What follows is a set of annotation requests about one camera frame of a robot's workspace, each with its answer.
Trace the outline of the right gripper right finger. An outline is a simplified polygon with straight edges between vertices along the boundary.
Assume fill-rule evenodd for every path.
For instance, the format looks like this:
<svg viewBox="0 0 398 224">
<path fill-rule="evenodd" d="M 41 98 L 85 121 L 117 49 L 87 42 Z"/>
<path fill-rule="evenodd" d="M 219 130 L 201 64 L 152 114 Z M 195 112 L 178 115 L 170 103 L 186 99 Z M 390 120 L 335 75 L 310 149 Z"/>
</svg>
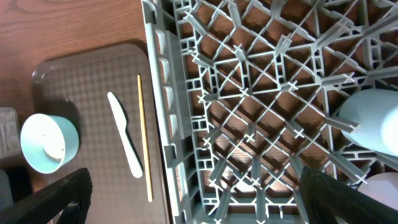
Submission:
<svg viewBox="0 0 398 224">
<path fill-rule="evenodd" d="M 310 223 L 397 223 L 397 210 L 305 166 L 298 185 Z"/>
</svg>

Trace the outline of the light blue cup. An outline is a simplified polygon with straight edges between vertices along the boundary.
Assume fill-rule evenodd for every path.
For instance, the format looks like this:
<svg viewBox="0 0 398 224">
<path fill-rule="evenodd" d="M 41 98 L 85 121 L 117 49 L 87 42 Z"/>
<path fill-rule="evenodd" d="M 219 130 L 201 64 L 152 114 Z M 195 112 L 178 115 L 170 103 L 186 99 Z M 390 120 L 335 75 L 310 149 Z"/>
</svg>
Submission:
<svg viewBox="0 0 398 224">
<path fill-rule="evenodd" d="M 367 149 L 397 156 L 397 92 L 370 88 L 349 97 L 339 118 L 359 124 L 345 138 Z"/>
</svg>

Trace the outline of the pink cup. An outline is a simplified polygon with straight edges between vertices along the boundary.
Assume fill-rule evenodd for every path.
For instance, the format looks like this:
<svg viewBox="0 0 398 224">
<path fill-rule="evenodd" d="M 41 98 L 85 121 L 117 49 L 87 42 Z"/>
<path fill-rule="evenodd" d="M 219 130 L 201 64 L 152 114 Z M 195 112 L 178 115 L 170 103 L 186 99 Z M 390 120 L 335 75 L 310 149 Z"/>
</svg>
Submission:
<svg viewBox="0 0 398 224">
<path fill-rule="evenodd" d="M 366 179 L 366 183 L 362 183 L 358 187 L 358 191 L 397 210 L 398 191 L 396 172 L 376 174 Z"/>
</svg>

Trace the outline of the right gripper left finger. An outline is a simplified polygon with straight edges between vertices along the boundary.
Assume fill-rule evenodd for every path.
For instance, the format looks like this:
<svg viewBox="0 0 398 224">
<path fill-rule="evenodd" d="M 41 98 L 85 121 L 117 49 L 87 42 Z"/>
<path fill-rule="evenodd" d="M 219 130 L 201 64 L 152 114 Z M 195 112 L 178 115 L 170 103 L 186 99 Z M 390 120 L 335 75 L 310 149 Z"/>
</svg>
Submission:
<svg viewBox="0 0 398 224">
<path fill-rule="evenodd" d="M 91 205 L 93 183 L 87 168 L 42 188 L 1 212 L 1 223 L 84 223 Z"/>
</svg>

